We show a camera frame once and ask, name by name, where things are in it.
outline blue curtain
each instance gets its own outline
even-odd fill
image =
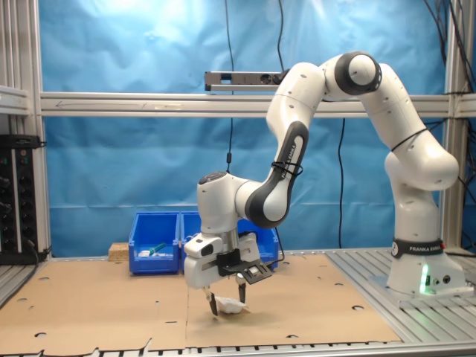
[[[277,0],[230,0],[236,71],[280,71]],[[285,67],[363,50],[411,94],[440,94],[444,67],[423,1],[283,0]],[[230,71],[224,1],[40,0],[45,91],[203,93],[205,71]],[[196,183],[226,168],[227,118],[46,118],[53,252],[106,254],[135,212],[196,210]],[[341,119],[314,120],[304,173],[280,227],[285,249],[335,248]],[[264,118],[235,119],[231,172],[262,181],[277,149]],[[344,247],[389,246],[388,148],[368,119],[349,119]]]

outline cardboard sheet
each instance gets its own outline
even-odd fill
[[[248,286],[246,311],[218,317],[182,275],[132,277],[126,263],[49,263],[0,309],[0,355],[138,350],[150,339],[150,350],[399,340],[326,257],[286,260]],[[238,298],[234,279],[212,291]]]

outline blue plastic crate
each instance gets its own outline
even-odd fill
[[[177,273],[180,269],[179,212],[137,212],[129,238],[129,270],[134,274]],[[139,257],[165,243],[155,257]]]
[[[182,212],[181,213],[181,267],[185,264],[185,243],[190,241],[190,237],[200,232],[202,220],[198,212]],[[238,233],[244,231],[256,231],[258,234],[258,249],[260,250],[261,260],[266,263],[276,260],[279,254],[279,241],[277,239],[275,229],[264,229],[257,227],[246,219],[238,221]]]

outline green led light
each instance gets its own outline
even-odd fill
[[[422,279],[419,285],[419,292],[420,294],[425,294],[426,289],[426,277],[428,275],[428,264],[425,264],[422,269]]]

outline franka emika robot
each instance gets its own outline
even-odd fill
[[[264,182],[215,172],[198,184],[201,233],[189,241],[184,273],[188,286],[204,289],[213,314],[210,285],[236,275],[239,297],[246,283],[270,277],[270,263],[260,260],[254,233],[239,237],[243,218],[261,228],[277,227],[288,214],[292,186],[319,103],[356,96],[380,140],[390,149],[385,170],[395,200],[393,262],[387,287],[402,294],[446,295],[467,290],[462,268],[444,252],[438,209],[431,191],[445,190],[458,177],[457,160],[426,129],[405,87],[388,65],[356,51],[323,65],[298,63],[283,72],[266,123],[277,138],[277,154]]]

